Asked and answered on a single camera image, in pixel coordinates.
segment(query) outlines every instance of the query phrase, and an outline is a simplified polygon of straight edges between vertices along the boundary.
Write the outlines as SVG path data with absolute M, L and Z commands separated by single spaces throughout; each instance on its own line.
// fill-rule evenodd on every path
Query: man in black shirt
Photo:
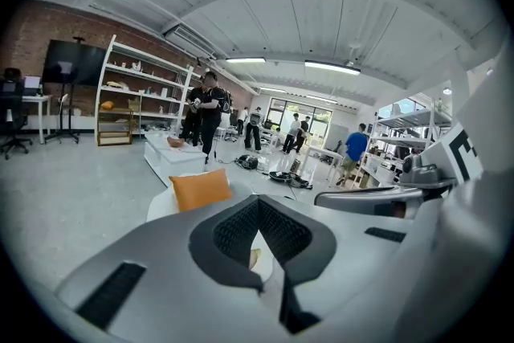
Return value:
M 213 71 L 208 71 L 203 76 L 203 86 L 206 93 L 203 97 L 203 103 L 200 103 L 198 108 L 202 110 L 202 152 L 207 155 L 207 163 L 214 134 L 222 121 L 225 92 L 218 87 L 218 77 Z
M 187 139 L 190 133 L 193 132 L 193 146 L 198 145 L 198 137 L 200 136 L 200 127 L 202 126 L 202 115 L 200 111 L 194 107 L 194 101 L 199 99 L 203 102 L 205 93 L 203 87 L 194 88 L 187 96 L 186 101 L 189 104 L 189 110 L 184 120 L 184 128 L 180 134 L 180 138 Z
M 296 147 L 296 152 L 299 153 L 300 149 L 304 145 L 305 137 L 303 136 L 304 133 L 308 131 L 308 121 L 311 120 L 310 116 L 306 116 L 305 120 L 302 120 L 300 122 L 300 129 L 298 130 L 298 135 L 296 136 L 296 142 L 292 147 Z

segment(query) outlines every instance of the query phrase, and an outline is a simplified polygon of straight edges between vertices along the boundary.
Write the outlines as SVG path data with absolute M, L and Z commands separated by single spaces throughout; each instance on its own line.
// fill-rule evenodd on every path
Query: person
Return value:
M 207 155 L 206 164 L 209 161 L 209 153 L 212 149 L 212 140 L 216 129 L 222 121 L 221 107 L 224 104 L 225 92 L 218 87 L 218 77 L 213 71 L 208 71 L 203 76 L 205 95 L 203 102 L 198 106 L 202 110 L 202 152 Z
M 365 129 L 366 125 L 361 123 L 359 125 L 359 131 L 349 135 L 346 140 L 346 155 L 341 165 L 341 179 L 336 183 L 338 186 L 342 185 L 345 187 L 345 183 L 348 180 L 350 173 L 355 169 L 357 162 L 361 158 L 362 152 L 366 150 L 368 138 L 364 134 Z
M 181 139 L 187 140 L 190 136 L 190 133 L 192 132 L 193 146 L 198 146 L 200 127 L 202 126 L 202 114 L 194 106 L 194 102 L 196 99 L 198 99 L 200 102 L 203 102 L 205 95 L 203 88 L 203 85 L 199 88 L 193 88 L 189 95 L 187 95 L 186 102 L 189 104 L 189 110 L 186 114 L 186 119 L 184 120 L 184 128 L 182 129 L 182 133 L 179 136 Z
M 298 135 L 296 136 L 296 142 L 292 146 L 293 148 L 296 147 L 296 152 L 299 153 L 300 149 L 304 145 L 305 137 L 307 136 L 308 131 L 308 121 L 311 120 L 310 116 L 306 116 L 305 120 L 302 120 L 300 122 L 300 130 L 298 131 Z
M 247 121 L 247 118 L 248 118 L 248 108 L 244 108 L 241 111 L 241 114 L 239 114 L 239 118 L 238 118 L 238 134 L 239 134 L 239 136 L 241 136 L 243 134 L 243 130 L 244 130 L 243 126 L 244 126 L 244 122 Z
M 291 123 L 291 128 L 289 128 L 289 133 L 286 136 L 286 141 L 284 142 L 284 147 L 282 148 L 283 153 L 290 153 L 292 146 L 295 142 L 295 137 L 298 134 L 298 129 L 301 126 L 300 121 L 298 120 L 298 113 L 292 115 L 294 117 L 294 121 Z
M 260 112 L 260 108 L 257 108 L 250 115 L 250 120 L 247 124 L 247 136 L 244 139 L 244 147 L 246 149 L 251 149 L 251 135 L 253 133 L 253 137 L 255 140 L 255 151 L 260 153 L 260 130 L 259 126 L 262 122 L 263 115 Z

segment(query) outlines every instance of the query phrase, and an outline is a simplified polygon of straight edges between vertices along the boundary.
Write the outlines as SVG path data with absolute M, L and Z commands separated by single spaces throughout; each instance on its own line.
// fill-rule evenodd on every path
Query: air conditioner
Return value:
M 209 42 L 182 24 L 178 24 L 169 29 L 169 31 L 165 33 L 165 38 L 169 42 L 197 57 L 216 59 L 216 50 L 209 44 Z

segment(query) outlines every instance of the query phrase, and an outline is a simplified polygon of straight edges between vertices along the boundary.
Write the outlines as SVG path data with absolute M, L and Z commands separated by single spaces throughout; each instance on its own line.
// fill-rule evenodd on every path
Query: pants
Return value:
M 300 152 L 300 149 L 302 148 L 302 146 L 304 145 L 304 142 L 305 142 L 305 137 L 302 137 L 302 136 L 298 136 L 296 138 L 296 142 L 295 144 L 292 146 L 292 147 L 296 147 L 296 152 L 299 153 Z
M 249 149 L 251 147 L 251 133 L 254 133 L 255 150 L 260 150 L 260 131 L 259 126 L 253 126 L 248 123 L 247 125 L 247 137 L 244 140 L 244 147 Z
M 202 152 L 207 155 L 207 158 L 209 158 L 209 153 L 212 149 L 212 140 L 214 139 L 216 129 L 218 128 L 220 123 L 221 119 L 219 119 L 218 121 L 204 120 L 202 122 Z
M 286 137 L 286 141 L 284 142 L 284 147 L 282 148 L 282 151 L 290 153 L 294 143 L 295 137 L 291 134 L 288 134 L 288 136 Z
M 243 134 L 243 129 L 244 129 L 243 125 L 244 125 L 244 122 L 241 119 L 239 119 L 238 120 L 238 134 L 239 134 L 239 136 L 241 136 Z
M 201 116 L 186 116 L 186 119 L 184 120 L 184 128 L 182 129 L 182 133 L 179 137 L 187 140 L 190 136 L 190 133 L 193 132 L 193 146 L 198 145 L 201 125 Z

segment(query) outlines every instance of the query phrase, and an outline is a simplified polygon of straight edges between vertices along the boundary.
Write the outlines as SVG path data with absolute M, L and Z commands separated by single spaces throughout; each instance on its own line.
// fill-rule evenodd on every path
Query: gray floor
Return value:
M 25 276 L 50 290 L 83 261 L 143 223 L 164 186 L 143 142 L 98 147 L 92 135 L 0 157 L 0 233 Z

